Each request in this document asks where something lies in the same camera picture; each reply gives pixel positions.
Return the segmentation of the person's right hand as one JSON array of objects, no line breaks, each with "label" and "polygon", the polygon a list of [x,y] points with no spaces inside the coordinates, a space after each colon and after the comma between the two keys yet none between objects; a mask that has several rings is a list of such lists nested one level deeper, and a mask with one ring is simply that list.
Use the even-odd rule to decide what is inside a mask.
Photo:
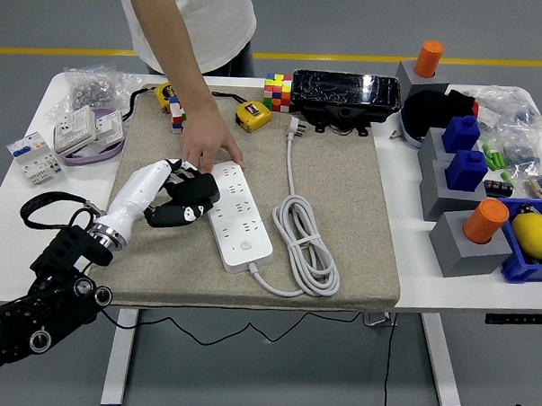
[{"label": "person's right hand", "polygon": [[182,159],[191,163],[201,173],[210,173],[224,150],[232,161],[244,169],[244,155],[223,119],[217,104],[211,101],[186,102],[188,118],[183,125]]}]

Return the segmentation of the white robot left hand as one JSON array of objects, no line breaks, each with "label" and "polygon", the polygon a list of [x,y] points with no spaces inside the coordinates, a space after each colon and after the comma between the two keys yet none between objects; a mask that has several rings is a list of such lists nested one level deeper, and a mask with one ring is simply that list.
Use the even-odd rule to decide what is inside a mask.
[{"label": "white robot left hand", "polygon": [[186,226],[204,216],[220,199],[215,177],[180,159],[162,160],[135,171],[90,234],[111,251],[131,239],[141,220],[156,228]]}]

